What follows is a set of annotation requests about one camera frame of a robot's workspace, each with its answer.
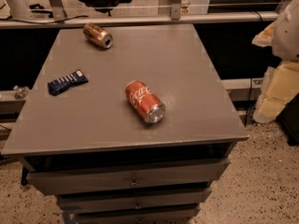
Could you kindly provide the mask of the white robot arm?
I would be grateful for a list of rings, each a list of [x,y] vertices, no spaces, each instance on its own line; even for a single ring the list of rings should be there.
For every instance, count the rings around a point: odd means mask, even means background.
[[[299,93],[299,0],[291,0],[276,21],[254,36],[252,44],[271,47],[281,59],[276,69],[264,74],[262,93],[253,113],[256,122],[269,123]]]

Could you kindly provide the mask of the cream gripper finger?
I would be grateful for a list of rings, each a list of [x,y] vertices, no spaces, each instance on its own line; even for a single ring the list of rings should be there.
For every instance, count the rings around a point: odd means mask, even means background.
[[[253,119],[258,123],[273,121],[298,93],[299,62],[283,61],[276,69],[269,67]]]
[[[273,21],[252,39],[251,43],[258,47],[271,47],[276,23]]]

